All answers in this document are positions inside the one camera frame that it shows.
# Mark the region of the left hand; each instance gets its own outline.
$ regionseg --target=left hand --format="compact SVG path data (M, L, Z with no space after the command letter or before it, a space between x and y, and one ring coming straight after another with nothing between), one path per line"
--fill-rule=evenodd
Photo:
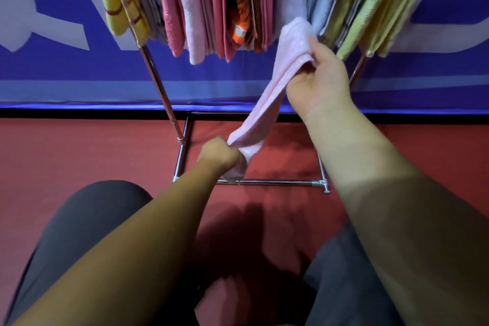
M197 162L207 162L221 176L234 168L241 157L237 148L230 147L224 138L216 137L204 144Z

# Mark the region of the rack base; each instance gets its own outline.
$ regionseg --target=rack base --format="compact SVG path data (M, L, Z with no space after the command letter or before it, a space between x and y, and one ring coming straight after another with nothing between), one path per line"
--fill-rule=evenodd
M173 181L176 181L185 170L185 163L187 161L187 152L192 137L192 126L195 118L199 115L205 115L205 113L192 113L187 114L185 120L185 126L183 128L183 142L180 143L179 156L176 160L175 173ZM326 170L324 169L321 158L318 155L318 164L321 171L321 180L308 181L308 180L284 180L284 179L241 179L238 181L227 181L220 179L217 181L218 185L243 185L243 186L301 186L301 187L322 187L323 193L331 193L328 179L326 177Z

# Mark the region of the red carpet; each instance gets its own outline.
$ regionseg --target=red carpet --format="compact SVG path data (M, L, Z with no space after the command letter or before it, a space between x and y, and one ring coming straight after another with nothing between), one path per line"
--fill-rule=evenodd
M189 164L238 123L201 121ZM0 119L0 315L43 227L77 189L103 179L135 182L152 195L171 182L178 143L168 121ZM489 126L382 125L400 151L489 215ZM249 177L318 178L301 124L277 124ZM217 280L197 309L202 326L273 324L294 301L306 259L346 216L333 191L312 187L217 186L194 261Z

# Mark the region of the fingers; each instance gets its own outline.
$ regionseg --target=fingers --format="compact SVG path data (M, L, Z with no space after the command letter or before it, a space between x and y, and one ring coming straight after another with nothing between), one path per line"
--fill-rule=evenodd
M321 64L336 59L333 51L326 45L319 43L314 35L309 36L309 45L317 63Z

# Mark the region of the right hand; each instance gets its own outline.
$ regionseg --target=right hand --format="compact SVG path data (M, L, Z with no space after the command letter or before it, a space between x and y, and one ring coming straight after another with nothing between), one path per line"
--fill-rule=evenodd
M344 63L312 35L309 44L317 68L304 65L287 85L289 102L304 122L352 104Z

